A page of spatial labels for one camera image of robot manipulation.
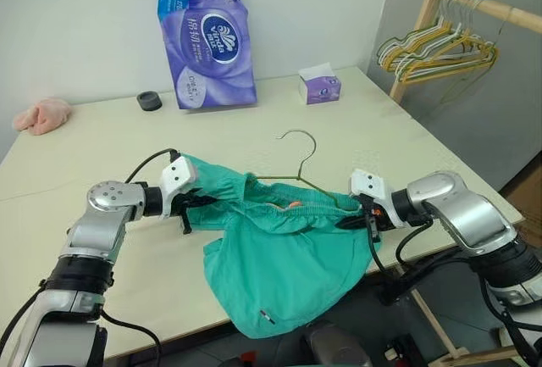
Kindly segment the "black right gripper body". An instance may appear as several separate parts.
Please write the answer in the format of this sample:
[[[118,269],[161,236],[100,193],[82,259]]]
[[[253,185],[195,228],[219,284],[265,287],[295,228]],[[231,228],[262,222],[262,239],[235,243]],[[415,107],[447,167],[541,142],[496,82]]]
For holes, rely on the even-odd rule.
[[[375,202],[370,196],[358,196],[357,200],[362,205],[363,213],[368,220],[366,223],[371,225],[372,231],[388,231],[393,229],[393,223],[384,209],[384,207]]]

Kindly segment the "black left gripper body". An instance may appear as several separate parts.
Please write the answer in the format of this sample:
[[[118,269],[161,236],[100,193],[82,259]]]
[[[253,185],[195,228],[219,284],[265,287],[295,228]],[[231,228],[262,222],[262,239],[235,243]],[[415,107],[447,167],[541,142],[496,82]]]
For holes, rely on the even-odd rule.
[[[201,206],[201,197],[197,195],[198,189],[191,189],[188,192],[180,193],[174,197],[171,204],[171,214],[180,218],[182,234],[191,234],[191,222],[188,217],[188,210]]]

